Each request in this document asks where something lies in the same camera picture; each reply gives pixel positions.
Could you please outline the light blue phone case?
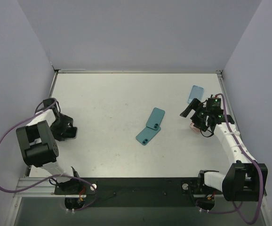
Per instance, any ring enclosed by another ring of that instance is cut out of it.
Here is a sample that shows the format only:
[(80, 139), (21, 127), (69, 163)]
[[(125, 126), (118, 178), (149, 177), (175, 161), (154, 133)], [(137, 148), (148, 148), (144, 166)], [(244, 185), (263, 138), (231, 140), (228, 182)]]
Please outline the light blue phone case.
[(190, 104), (193, 99), (198, 99), (199, 101), (202, 100), (204, 94), (204, 88), (200, 86), (193, 85), (189, 97), (187, 99), (187, 103)]

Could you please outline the pink phone case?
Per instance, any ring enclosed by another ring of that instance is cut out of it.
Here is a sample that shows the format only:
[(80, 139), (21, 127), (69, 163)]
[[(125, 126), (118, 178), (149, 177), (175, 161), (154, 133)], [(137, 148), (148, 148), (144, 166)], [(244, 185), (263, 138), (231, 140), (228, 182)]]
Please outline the pink phone case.
[(189, 127), (190, 127), (190, 129), (191, 129), (193, 132), (195, 132), (195, 133), (197, 133), (197, 134), (200, 133), (200, 129), (197, 128), (197, 127), (195, 127), (193, 122), (190, 124)]

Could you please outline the teal phone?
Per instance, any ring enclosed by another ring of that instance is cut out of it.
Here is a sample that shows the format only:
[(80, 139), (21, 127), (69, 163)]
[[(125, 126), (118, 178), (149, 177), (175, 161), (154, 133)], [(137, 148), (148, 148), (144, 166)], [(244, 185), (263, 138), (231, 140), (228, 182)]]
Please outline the teal phone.
[(161, 131), (161, 127), (158, 127), (156, 130), (151, 129), (149, 127), (145, 127), (137, 136), (136, 140), (141, 145), (147, 145), (159, 132)]

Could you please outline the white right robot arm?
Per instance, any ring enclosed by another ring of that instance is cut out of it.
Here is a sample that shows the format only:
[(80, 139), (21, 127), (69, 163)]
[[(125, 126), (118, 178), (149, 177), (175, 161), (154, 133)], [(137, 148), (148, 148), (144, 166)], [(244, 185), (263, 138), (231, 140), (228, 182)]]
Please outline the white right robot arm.
[(194, 98), (180, 114), (185, 118), (194, 111), (190, 118), (193, 126), (201, 133), (210, 130), (218, 138), (231, 165), (226, 174), (201, 170), (199, 185), (220, 191), (230, 202), (258, 202), (264, 195), (268, 169), (249, 153), (232, 116), (221, 105), (218, 97), (207, 98), (204, 102)]

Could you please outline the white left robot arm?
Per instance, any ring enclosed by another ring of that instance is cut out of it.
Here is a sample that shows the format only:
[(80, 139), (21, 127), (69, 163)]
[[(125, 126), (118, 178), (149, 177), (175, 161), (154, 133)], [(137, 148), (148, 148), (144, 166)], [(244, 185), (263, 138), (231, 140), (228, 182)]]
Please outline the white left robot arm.
[(51, 175), (58, 175), (56, 186), (76, 194), (82, 188), (77, 171), (59, 162), (57, 142), (74, 139), (78, 128), (73, 118), (61, 113), (55, 98), (42, 101), (43, 108), (37, 109), (34, 118), (25, 126), (16, 129), (16, 136), (23, 157), (28, 166), (43, 169)]

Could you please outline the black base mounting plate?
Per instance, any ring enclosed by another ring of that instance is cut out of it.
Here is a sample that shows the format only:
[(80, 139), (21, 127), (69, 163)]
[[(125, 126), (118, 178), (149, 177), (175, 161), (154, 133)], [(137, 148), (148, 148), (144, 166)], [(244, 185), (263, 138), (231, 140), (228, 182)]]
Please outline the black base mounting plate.
[(55, 195), (79, 198), (85, 188), (85, 203), (91, 207), (192, 207), (198, 198), (221, 194), (214, 188), (200, 186), (194, 178), (86, 178), (77, 187)]

